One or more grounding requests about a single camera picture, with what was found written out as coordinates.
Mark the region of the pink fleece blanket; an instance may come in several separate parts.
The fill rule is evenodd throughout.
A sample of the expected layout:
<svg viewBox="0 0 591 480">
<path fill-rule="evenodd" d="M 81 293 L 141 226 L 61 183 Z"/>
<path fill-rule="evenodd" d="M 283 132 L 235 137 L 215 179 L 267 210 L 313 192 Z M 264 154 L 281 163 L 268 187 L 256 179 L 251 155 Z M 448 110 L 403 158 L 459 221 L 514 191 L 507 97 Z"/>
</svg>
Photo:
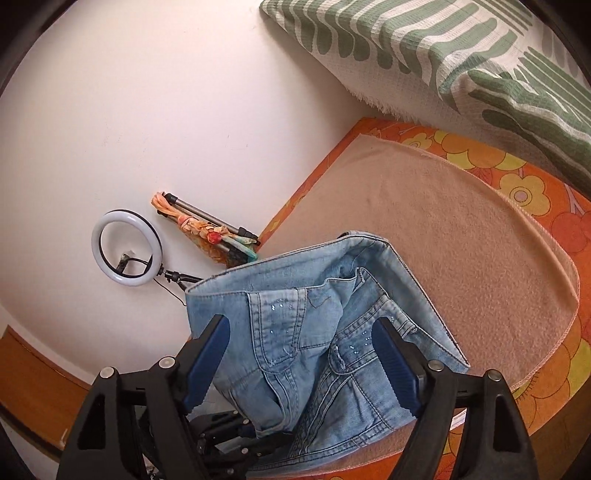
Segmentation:
<svg viewBox="0 0 591 480">
<path fill-rule="evenodd" d="M 270 257 L 348 231 L 387 238 L 426 290 L 474 374 L 501 371 L 524 421 L 549 417 L 532 396 L 565 400 L 580 340 L 580 277 L 529 213 L 430 152 L 370 135 L 346 146 L 270 231 Z"/>
</svg>

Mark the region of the orange floral bed sheet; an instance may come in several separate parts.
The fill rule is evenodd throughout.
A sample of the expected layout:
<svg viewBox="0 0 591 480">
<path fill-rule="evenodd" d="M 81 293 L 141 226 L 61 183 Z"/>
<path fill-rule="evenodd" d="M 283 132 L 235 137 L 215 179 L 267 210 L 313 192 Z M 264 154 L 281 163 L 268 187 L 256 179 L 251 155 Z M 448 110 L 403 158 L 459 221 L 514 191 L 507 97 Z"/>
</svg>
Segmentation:
<svg viewBox="0 0 591 480">
<path fill-rule="evenodd" d="M 568 370 L 565 400 L 556 395 L 532 396 L 536 407 L 547 407 L 548 420 L 533 435 L 549 429 L 551 419 L 583 387 L 590 376 L 590 203 L 581 194 L 549 173 L 525 161 L 474 140 L 435 128 L 365 118 L 356 123 L 335 149 L 318 164 L 308 179 L 263 231 L 263 243 L 280 220 L 287 217 L 290 204 L 304 197 L 360 135 L 375 136 L 430 152 L 472 174 L 506 196 L 537 220 L 571 257 L 580 277 L 582 301 L 578 310 L 580 340 Z"/>
</svg>

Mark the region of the light blue denim pants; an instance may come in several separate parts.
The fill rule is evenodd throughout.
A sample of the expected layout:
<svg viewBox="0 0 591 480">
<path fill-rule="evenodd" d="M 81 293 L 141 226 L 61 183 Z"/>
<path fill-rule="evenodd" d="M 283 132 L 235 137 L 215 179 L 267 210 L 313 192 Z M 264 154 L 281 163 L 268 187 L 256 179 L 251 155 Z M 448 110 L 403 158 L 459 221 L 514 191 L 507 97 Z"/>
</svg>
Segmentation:
<svg viewBox="0 0 591 480">
<path fill-rule="evenodd" d="M 377 319 L 428 359 L 470 367 L 391 243 L 367 232 L 226 270 L 189 288 L 186 305 L 193 336 L 228 318 L 217 391 L 257 436 L 293 436 L 256 463 L 259 478 L 317 469 L 410 423 L 372 344 Z"/>
</svg>

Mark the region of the green white patterned pillow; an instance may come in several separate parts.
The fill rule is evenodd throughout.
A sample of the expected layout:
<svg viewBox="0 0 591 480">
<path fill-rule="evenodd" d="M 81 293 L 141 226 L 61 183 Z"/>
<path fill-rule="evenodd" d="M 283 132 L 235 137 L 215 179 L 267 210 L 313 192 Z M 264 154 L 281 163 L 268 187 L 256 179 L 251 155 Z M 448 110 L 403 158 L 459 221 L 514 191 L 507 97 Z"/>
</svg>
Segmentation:
<svg viewBox="0 0 591 480">
<path fill-rule="evenodd" d="M 264 1 L 356 98 L 590 190 L 590 79 L 523 1 Z"/>
</svg>

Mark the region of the wooden door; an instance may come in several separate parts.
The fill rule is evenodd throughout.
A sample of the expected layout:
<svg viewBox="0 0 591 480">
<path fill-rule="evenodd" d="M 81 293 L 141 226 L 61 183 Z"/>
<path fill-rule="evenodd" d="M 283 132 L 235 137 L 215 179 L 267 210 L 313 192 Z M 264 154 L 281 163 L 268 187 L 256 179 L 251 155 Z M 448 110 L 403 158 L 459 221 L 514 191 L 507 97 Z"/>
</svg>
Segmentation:
<svg viewBox="0 0 591 480">
<path fill-rule="evenodd" d="M 54 457 L 65 448 L 90 386 L 47 359 L 12 327 L 1 337 L 1 415 Z"/>
</svg>

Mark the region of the small black tripod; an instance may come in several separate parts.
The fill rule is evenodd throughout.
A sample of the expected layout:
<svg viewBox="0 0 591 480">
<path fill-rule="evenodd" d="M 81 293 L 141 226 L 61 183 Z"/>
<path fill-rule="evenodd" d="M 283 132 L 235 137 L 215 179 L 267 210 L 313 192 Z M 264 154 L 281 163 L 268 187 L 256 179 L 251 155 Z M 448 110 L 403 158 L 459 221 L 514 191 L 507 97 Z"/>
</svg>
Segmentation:
<svg viewBox="0 0 591 480">
<path fill-rule="evenodd" d="M 201 281 L 201 278 L 199 277 L 171 270 L 164 270 L 162 276 L 169 283 L 175 283 L 183 290 L 187 289 L 188 284 L 196 284 Z"/>
</svg>

